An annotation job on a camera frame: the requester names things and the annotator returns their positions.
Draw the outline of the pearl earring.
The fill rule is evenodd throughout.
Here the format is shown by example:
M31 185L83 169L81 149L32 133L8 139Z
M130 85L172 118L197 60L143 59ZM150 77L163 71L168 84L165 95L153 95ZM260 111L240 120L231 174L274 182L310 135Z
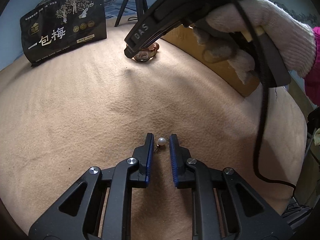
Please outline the pearl earring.
M154 153L161 148L162 146L164 146L167 143L167 140L164 137L159 137L156 143L156 148L154 149Z

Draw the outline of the cardboard box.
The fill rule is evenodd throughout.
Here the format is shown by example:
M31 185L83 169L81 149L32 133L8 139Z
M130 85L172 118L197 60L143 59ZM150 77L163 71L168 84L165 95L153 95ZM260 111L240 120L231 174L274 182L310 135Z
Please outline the cardboard box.
M162 39L172 45L175 45L177 48L181 49L207 66L243 97L247 97L252 94L259 86L260 81L257 77L252 77L248 83L244 85L238 78L235 70L227 61L219 61L218 63L206 62L202 58L204 46L197 44L196 37L190 28L185 28L184 26L180 25L164 35Z

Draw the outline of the black tripod stand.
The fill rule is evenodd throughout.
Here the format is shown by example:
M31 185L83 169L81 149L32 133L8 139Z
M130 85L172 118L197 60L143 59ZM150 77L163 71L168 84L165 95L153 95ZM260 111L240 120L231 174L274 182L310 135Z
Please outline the black tripod stand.
M118 16L117 16L117 19L116 19L116 22L114 24L115 27L117 27L120 24L120 20L123 16L123 13L126 9L128 2L129 2L129 0L123 0L121 7L120 7L120 10L119 10L119 13L118 13ZM137 20L139 20L148 10L147 0L135 0L135 6L136 6L135 12L137 15Z

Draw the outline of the blue patterned bedding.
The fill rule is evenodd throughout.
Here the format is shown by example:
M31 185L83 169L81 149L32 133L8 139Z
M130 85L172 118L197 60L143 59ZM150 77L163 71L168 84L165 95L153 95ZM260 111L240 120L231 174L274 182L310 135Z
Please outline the blue patterned bedding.
M120 7L122 5L122 2L117 2L116 0L105 3L104 4L104 10L105 10L105 18L117 18ZM125 10L123 12L123 16L130 16L130 15L136 15L136 4L134 1L128 1Z

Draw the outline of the black snack bag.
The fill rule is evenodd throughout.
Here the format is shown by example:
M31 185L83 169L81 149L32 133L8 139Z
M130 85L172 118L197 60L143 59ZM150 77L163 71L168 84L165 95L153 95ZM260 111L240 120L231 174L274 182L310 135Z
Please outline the black snack bag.
M49 0L20 19L23 53L32 66L107 38L104 0Z

